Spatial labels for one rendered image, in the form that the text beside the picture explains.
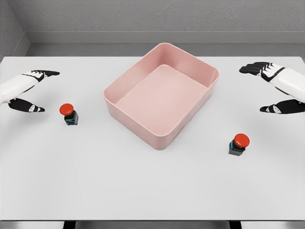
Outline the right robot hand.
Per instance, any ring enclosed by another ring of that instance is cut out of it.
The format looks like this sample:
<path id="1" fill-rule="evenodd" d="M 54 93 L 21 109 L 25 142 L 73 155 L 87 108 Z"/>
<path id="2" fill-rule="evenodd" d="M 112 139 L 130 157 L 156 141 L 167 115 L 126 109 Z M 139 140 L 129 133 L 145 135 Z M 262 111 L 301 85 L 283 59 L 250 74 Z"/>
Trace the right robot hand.
<path id="1" fill-rule="evenodd" d="M 260 112 L 280 115 L 305 112 L 305 75 L 272 62 L 250 63 L 241 67 L 239 72 L 259 76 L 277 90 L 292 97 L 291 100 L 263 106 Z"/>

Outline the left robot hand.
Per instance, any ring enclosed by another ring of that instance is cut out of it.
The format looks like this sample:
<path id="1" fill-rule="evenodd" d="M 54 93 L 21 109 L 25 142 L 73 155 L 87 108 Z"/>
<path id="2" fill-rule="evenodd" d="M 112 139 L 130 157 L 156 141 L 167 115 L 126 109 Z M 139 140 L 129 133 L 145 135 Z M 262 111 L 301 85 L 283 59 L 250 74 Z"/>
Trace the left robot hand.
<path id="1" fill-rule="evenodd" d="M 26 113 L 44 112 L 44 108 L 29 101 L 20 99 L 18 96 L 29 91 L 43 79 L 59 74 L 60 72 L 57 71 L 32 70 L 14 76 L 8 81 L 0 84 L 0 105 L 8 104 L 8 106 L 13 110 Z"/>

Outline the pink rectangular basket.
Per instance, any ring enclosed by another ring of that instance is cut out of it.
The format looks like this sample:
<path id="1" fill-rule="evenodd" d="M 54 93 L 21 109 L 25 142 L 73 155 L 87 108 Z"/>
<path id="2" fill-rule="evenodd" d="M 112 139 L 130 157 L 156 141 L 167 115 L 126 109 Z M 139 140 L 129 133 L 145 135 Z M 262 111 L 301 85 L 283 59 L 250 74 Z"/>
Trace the pink rectangular basket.
<path id="1" fill-rule="evenodd" d="M 211 96 L 219 72 L 161 43 L 103 91 L 112 117 L 155 149 L 165 149 Z"/>

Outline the red button industrial switch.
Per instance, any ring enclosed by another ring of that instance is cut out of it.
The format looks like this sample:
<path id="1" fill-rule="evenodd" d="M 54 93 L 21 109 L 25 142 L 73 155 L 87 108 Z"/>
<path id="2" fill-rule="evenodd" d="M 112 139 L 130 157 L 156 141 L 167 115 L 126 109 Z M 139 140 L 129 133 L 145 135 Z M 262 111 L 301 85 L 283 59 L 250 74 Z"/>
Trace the red button industrial switch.
<path id="1" fill-rule="evenodd" d="M 229 154 L 240 156 L 250 144 L 250 139 L 247 135 L 239 133 L 229 144 Z"/>
<path id="2" fill-rule="evenodd" d="M 74 110 L 72 104 L 66 103 L 60 106 L 60 113 L 64 115 L 64 121 L 67 125 L 77 125 L 78 124 L 78 114 Z"/>

